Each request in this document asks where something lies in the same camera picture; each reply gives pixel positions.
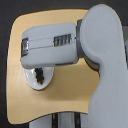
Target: wooden table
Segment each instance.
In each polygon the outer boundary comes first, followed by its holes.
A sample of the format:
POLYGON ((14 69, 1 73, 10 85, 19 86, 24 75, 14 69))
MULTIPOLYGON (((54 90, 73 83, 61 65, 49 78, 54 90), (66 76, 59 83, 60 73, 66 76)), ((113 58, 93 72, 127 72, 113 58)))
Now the wooden table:
POLYGON ((33 26, 77 22, 87 10, 55 10, 23 15, 13 24, 7 62, 7 116, 11 124, 61 111, 88 112, 88 103, 99 81, 84 59, 75 65, 55 67, 50 84, 41 91, 29 87, 20 63, 21 35, 33 26))

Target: vent slot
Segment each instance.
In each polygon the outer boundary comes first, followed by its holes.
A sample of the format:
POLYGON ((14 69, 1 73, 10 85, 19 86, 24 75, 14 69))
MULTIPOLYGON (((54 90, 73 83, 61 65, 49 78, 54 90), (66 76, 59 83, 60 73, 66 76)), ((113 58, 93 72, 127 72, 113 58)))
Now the vent slot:
POLYGON ((54 47, 63 46, 71 43, 71 34, 54 37, 54 47))

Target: wooden tabletop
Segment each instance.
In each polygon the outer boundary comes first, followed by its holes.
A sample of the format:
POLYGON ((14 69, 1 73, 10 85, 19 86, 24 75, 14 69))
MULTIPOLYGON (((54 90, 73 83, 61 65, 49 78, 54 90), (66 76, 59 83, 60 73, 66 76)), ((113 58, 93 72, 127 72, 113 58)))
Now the wooden tabletop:
POLYGON ((61 111, 88 112, 88 103, 98 81, 98 73, 84 59, 75 65, 55 67, 50 84, 35 91, 27 84, 21 66, 21 35, 33 26, 77 22, 87 10, 54 10, 23 15, 13 24, 7 62, 7 116, 11 124, 61 111))

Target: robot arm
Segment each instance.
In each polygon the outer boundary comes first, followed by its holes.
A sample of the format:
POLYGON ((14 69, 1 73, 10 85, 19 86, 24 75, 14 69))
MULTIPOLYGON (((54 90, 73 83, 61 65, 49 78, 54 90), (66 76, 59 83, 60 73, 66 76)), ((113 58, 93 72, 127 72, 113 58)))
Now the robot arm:
MULTIPOLYGON (((76 35, 74 23, 27 30, 22 36, 22 66, 30 69, 76 63, 80 53, 76 35)), ((127 128, 128 73, 116 12, 106 5, 91 8, 80 25, 79 39, 88 64, 91 60, 95 69, 100 66, 100 81, 89 103, 89 128, 127 128)))

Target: floor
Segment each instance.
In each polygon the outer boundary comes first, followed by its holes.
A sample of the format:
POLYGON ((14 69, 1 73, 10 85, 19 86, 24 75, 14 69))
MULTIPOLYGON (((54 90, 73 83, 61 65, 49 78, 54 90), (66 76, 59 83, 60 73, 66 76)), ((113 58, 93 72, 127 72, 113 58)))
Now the floor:
POLYGON ((6 108, 6 66, 11 27, 14 20, 23 14, 53 9, 89 9, 104 3, 118 13, 123 24, 125 39, 128 37, 127 0, 0 0, 0 127, 28 128, 27 124, 11 125, 6 108))

